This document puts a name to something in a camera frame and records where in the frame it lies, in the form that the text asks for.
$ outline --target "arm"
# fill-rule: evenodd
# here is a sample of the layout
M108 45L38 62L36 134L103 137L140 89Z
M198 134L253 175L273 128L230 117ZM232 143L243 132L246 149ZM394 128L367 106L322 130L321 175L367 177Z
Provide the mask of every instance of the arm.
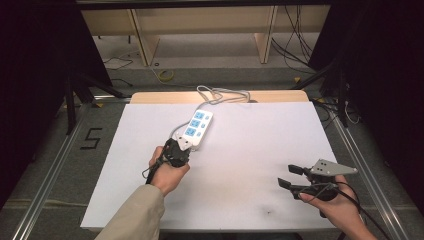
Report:
M336 176L336 182L347 183L343 176ZM339 189L350 197L355 197L352 190L345 184L339 184ZM321 210L328 220L349 236L350 239L377 239L362 222L356 206L344 196L339 194L328 202L321 201L305 193L301 193L300 198Z
M156 148L150 166L161 151L162 147ZM162 164L151 184L137 188L96 239L158 239L159 222L165 212L164 197L178 186L189 169L188 164L181 168Z

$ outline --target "white power strip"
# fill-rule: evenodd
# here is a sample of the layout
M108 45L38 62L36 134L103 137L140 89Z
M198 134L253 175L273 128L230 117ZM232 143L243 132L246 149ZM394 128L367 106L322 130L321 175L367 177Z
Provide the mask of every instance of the white power strip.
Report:
M189 148L197 150L212 121L213 113L205 110L196 110L184 134L177 136L178 145L182 151Z

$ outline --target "floor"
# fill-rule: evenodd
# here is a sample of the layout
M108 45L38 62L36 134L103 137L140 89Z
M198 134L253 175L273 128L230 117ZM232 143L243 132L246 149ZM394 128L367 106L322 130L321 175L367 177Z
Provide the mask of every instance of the floor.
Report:
M305 34L311 48L317 37L318 34ZM276 34L274 38L285 46L290 35ZM100 39L93 39L114 80L114 86L128 93L142 89L185 89L183 86L160 84L155 76L160 71L174 71L172 82L177 83L176 85L207 83L216 87L244 86L251 90L288 89L295 84L295 78L305 79L309 76L307 72L311 71L296 61L284 61L275 49L271 49L267 64L259 63L251 34L162 36L152 67L143 66L138 55L138 46L134 40L128 43L127 36L102 36ZM288 49L303 58L299 45L295 42ZM272 80L275 78L283 78L284 81L276 83ZM230 80L239 84L228 83ZM305 89L310 98L319 97L319 85L320 81ZM93 89L93 93L97 96L107 95L98 89ZM46 135L45 144L37 152L35 162L28 166L9 202L0 212L0 239L18 239L14 234L21 229L17 227L25 224L29 226L27 231L22 230L19 233L24 232L23 235L28 239L95 238L96 233L81 229L79 223L125 104L125 101L102 98L96 104L81 105L78 110L80 124L76 127L78 131L68 136L65 135L66 109L61 108L58 111ZM346 165L354 164L362 170L362 177L348 180L357 189L364 209L392 235L392 239L424 239L423 216L384 164L378 147L367 131L366 123L353 124L355 119L352 119L346 129L333 113L321 107L316 109L338 161ZM91 137L101 139L95 151L83 150L84 147L92 146L92 142L86 141L86 133L90 129ZM50 176L50 182L46 183L46 176ZM370 176L369 181L364 181L364 177ZM39 212L29 212L31 204L40 196L44 196L46 200L42 202ZM379 239L384 239L371 222L368 226ZM302 232L301 235L304 239L337 239L339 232Z

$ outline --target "gray floor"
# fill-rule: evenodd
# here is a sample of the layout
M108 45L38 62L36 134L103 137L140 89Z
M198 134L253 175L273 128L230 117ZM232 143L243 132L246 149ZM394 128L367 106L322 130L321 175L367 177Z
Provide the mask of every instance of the gray floor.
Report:
M284 42L287 36L278 35L276 39ZM316 35L311 34L309 39L313 46ZM164 36L154 59L154 63L159 66L153 65L152 69L156 72L174 71L174 79L169 83L179 86L164 85L156 79L152 69L142 66L139 56L134 52L137 46L134 43L128 44L126 37L102 37L95 40L105 61L112 57L124 58L123 56L125 59L133 60L130 65L119 70L113 69L126 62L118 60L105 64L111 68L108 72L112 79L122 79L132 84L129 86L121 80L113 81L116 89L128 94L138 91L194 90L193 87L181 85L200 84L246 90L288 89L294 85L295 77L305 79L309 76L307 73L289 69L275 51L271 52L268 64L260 64L252 35ZM291 46L291 50L301 56L296 46ZM302 68L295 62L289 64L291 67ZM309 97L319 97L319 85L320 82L317 82L305 89ZM98 89L93 89L93 92L96 95L106 95ZM96 233L81 229L79 224L126 104L114 100L99 103L103 104L89 106L29 239L94 239L96 236ZM316 109L321 119L325 120L327 112L320 107ZM353 166L352 152L341 137L336 123L337 120L333 120L330 116L330 119L323 121L322 125L338 161ZM82 147L93 146L93 142L85 141L90 128L101 128L90 135L100 138L100 141L96 149L83 150ZM349 123L348 129L363 158L378 179L384 197L389 200L410 239L424 239L423 216L409 199L391 169L384 165L384 159L369 134L366 123ZM51 124L44 144L37 152L36 160L28 166L9 202L0 212L0 239L13 238L30 201L37 194L50 166L60 152L62 143L66 141L66 130L66 109L61 108ZM361 176L350 176L348 181L358 192L362 206L379 224L385 226L375 200ZM368 223L371 231L379 239L384 239L377 228L370 221ZM302 232L301 235L304 239L337 239L339 232L335 230L319 233Z

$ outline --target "sleeve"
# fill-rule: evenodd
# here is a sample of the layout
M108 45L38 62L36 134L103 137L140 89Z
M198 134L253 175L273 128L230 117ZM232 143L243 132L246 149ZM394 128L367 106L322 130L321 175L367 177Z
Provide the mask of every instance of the sleeve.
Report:
M165 212L162 192L143 185L125 201L96 240L159 238L159 222Z

